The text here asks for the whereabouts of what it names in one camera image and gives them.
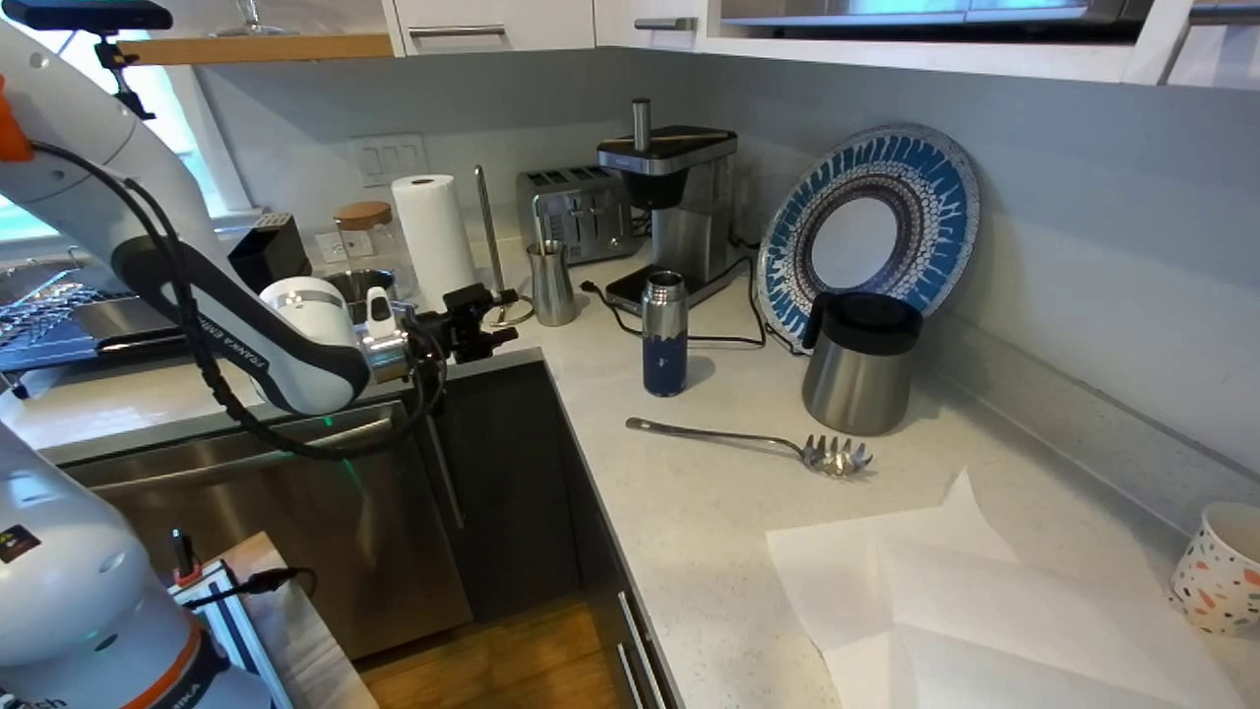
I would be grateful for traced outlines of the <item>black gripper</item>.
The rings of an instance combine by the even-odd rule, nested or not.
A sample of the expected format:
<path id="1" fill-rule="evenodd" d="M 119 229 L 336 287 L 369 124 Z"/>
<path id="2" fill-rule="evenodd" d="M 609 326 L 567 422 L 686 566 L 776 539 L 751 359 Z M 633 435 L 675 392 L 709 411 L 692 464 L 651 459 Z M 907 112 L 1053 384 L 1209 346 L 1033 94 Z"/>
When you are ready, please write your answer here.
<path id="1" fill-rule="evenodd" d="M 484 283 L 441 296 L 441 312 L 413 312 L 403 319 L 413 365 L 476 364 L 510 340 L 510 326 L 487 331 L 484 315 L 496 309 Z"/>

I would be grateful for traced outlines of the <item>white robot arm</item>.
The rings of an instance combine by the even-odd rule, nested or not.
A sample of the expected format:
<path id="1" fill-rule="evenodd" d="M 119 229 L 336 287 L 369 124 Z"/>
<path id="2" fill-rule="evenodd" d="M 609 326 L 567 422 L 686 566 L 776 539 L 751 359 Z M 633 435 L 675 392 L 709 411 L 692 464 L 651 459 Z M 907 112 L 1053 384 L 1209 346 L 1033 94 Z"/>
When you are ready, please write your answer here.
<path id="1" fill-rule="evenodd" d="M 230 264 L 202 185 L 119 100 L 29 33 L 0 28 L 8 201 L 75 239 L 176 319 L 188 372 L 231 422 L 241 372 L 286 415 L 331 415 L 369 388 L 345 325 L 283 315 Z M 129 519 L 22 436 L 3 442 L 0 691 L 37 709 L 277 709 L 157 578 Z"/>

